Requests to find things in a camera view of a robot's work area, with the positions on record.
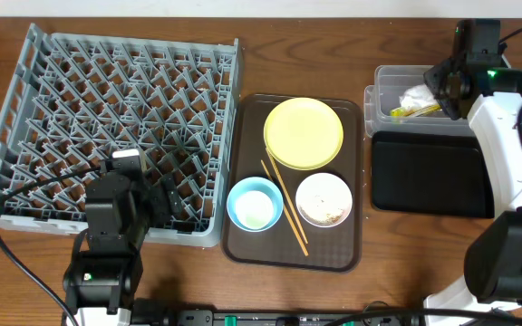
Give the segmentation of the white pink small bowl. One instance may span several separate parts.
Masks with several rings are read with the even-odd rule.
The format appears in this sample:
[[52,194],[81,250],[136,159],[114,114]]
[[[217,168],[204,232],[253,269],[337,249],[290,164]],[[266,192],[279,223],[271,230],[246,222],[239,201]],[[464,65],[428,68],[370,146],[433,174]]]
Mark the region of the white pink small bowl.
[[315,173],[306,177],[295,193],[299,215],[317,227],[334,227],[351,213],[353,194],[348,185],[331,173]]

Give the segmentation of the green orange snack wrapper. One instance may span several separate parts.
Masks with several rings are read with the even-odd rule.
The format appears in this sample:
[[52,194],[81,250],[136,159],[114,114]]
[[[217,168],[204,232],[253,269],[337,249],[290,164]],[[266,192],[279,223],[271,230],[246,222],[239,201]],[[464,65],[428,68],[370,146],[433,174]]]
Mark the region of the green orange snack wrapper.
[[392,117],[419,117],[425,116],[432,112],[441,110],[439,104],[433,104],[426,107],[418,108],[418,107],[399,107],[390,111],[390,115]]

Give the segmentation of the white paper cup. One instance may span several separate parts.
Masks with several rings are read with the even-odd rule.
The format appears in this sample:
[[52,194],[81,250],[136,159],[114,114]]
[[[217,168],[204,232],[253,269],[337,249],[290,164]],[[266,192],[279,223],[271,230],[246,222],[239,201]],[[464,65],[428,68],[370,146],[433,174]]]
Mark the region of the white paper cup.
[[248,191],[235,203],[237,220],[246,228],[258,230],[269,224],[274,215],[273,203],[261,191]]

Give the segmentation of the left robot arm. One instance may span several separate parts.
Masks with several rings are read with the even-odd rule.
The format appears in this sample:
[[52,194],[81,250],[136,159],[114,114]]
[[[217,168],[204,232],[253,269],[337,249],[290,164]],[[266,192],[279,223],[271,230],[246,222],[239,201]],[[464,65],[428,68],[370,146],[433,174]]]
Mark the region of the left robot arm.
[[140,250],[153,226],[181,211],[172,175],[152,185],[140,172],[109,172],[86,187],[88,228],[64,274],[67,324],[129,325],[143,273]]

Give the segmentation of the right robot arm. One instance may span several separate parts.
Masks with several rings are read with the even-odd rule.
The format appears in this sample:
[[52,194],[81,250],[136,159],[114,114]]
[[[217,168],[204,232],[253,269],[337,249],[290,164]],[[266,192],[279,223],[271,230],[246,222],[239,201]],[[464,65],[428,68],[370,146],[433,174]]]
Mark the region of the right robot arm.
[[510,324],[509,311],[522,307],[522,71],[506,48],[498,20],[461,20],[450,57],[423,75],[442,110],[476,136],[495,217],[467,250],[462,276],[424,300],[427,325]]

